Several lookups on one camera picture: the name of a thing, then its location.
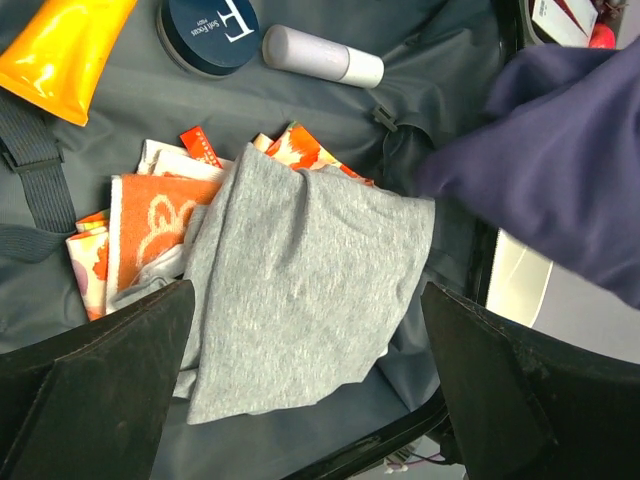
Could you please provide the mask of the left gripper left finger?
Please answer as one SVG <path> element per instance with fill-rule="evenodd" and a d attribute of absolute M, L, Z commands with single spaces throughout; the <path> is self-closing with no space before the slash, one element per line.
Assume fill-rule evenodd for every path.
<path fill-rule="evenodd" d="M 180 280 L 1 357 L 4 479 L 147 479 L 195 307 Z"/>

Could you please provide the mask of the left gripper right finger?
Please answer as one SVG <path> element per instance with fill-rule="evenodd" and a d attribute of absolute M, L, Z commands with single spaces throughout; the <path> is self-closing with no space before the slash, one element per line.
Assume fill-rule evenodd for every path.
<path fill-rule="evenodd" d="M 639 367 L 426 285 L 425 324 L 472 479 L 636 479 Z"/>

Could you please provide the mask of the dark navy garment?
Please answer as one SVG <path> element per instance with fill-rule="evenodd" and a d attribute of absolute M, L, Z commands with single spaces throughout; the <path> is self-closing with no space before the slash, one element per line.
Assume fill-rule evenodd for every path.
<path fill-rule="evenodd" d="M 639 46 L 519 51 L 491 122 L 429 155 L 418 193 L 488 223 L 631 307 L 639 304 Z"/>

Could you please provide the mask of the grey garment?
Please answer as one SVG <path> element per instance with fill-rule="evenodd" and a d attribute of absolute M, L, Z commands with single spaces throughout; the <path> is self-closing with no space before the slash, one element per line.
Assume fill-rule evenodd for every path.
<path fill-rule="evenodd" d="M 363 381 L 409 308 L 435 213 L 247 145 L 186 263 L 195 307 L 176 392 L 188 423 L 313 405 Z"/>

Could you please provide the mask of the blue fish-print kids suitcase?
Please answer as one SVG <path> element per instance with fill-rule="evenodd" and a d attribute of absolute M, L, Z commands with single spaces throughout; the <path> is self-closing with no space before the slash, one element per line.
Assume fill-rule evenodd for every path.
<path fill-rule="evenodd" d="M 109 181 L 137 164 L 143 143 L 177 140 L 201 125 L 215 149 L 234 157 L 257 133 L 301 123 L 339 160 L 394 191 L 432 150 L 477 128 L 489 86 L 516 43 L 512 1 L 257 1 L 262 29 L 283 24 L 379 55 L 372 90 L 271 69 L 260 56 L 225 77 L 177 65 L 156 30 L 159 5 L 139 2 L 99 81 L 88 124 L 49 119 L 52 165 L 19 174 L 1 159 L 1 241 L 32 240 L 25 260 L 1 261 L 1 349 L 82 333 L 86 316 L 59 235 L 34 226 L 38 184 L 61 181 L 57 197 L 77 215 L 104 208 Z M 154 427 L 153 479 L 341 479 L 380 466 L 425 435 L 452 435 L 435 362 L 414 298 L 390 352 L 359 384 L 320 403 L 190 426 L 188 404 L 169 401 Z"/>

